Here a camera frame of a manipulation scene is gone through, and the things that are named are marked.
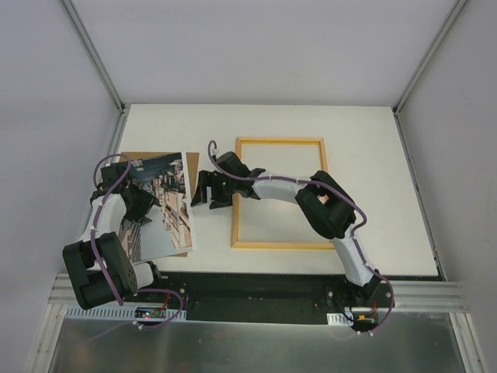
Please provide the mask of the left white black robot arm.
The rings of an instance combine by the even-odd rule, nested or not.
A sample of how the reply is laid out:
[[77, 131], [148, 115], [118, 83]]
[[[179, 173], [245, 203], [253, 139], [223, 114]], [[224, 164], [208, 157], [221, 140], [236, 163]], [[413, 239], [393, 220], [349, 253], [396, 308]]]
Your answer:
[[77, 242], [66, 245], [62, 255], [76, 300], [84, 310], [93, 309], [138, 293], [146, 302], [164, 293], [160, 272], [152, 261], [134, 262], [123, 247], [125, 238], [140, 242], [143, 225], [151, 222], [158, 199], [133, 183], [129, 162], [101, 168], [102, 180], [90, 197], [91, 214]]

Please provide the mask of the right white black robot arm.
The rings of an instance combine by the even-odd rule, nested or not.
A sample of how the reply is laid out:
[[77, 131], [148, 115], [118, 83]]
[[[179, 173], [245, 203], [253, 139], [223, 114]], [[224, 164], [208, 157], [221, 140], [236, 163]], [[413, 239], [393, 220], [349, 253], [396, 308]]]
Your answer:
[[334, 245], [351, 301], [364, 307], [376, 299], [381, 274], [369, 263], [356, 237], [366, 215], [327, 172], [318, 170], [303, 178], [276, 175], [262, 168], [249, 169], [234, 152], [211, 155], [210, 160], [216, 169], [199, 172], [193, 207], [205, 203], [209, 209], [230, 207], [235, 194], [296, 204], [312, 229]]

